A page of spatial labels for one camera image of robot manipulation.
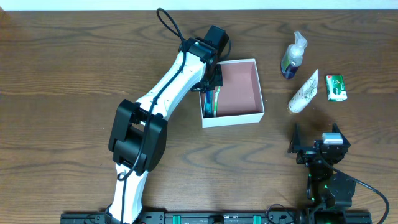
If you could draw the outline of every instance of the open box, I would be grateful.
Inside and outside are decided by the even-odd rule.
[[[256,60],[230,60],[218,63],[223,73],[223,86],[218,93],[216,117],[204,118],[206,93],[200,93],[202,127],[216,127],[260,122],[264,115]],[[212,111],[216,90],[213,90]]]

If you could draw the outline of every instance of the clear plastic bottle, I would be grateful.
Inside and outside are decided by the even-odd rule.
[[[287,47],[286,53],[280,63],[280,70],[286,79],[293,78],[299,66],[303,63],[304,48],[307,47],[307,40],[299,31],[294,32],[296,41]]]

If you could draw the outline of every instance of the wood grain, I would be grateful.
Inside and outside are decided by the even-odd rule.
[[[307,202],[308,170],[287,154],[293,124],[310,144],[337,122],[352,143],[337,168],[383,192],[398,222],[398,17],[395,11],[170,12],[185,37],[226,29],[230,59],[255,58],[266,113],[259,124],[201,128],[197,93],[169,120],[167,149],[144,205],[168,210],[261,210]],[[178,39],[152,11],[7,12],[0,20],[0,223],[58,223],[114,195],[107,143],[117,105],[150,90],[175,60]],[[280,59],[300,30],[297,76]],[[320,69],[318,96],[286,106]],[[328,102],[323,76],[345,76],[348,100]],[[357,186],[354,208],[374,222],[382,200]]]

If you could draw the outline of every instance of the white wall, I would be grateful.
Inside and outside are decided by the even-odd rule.
[[[398,9],[398,0],[0,0],[6,11]]]

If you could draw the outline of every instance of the bottle cap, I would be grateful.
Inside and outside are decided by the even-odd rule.
[[[294,32],[296,42],[290,48],[290,55],[294,58],[300,58],[304,54],[304,48],[307,47],[307,40],[301,35],[299,31]]]

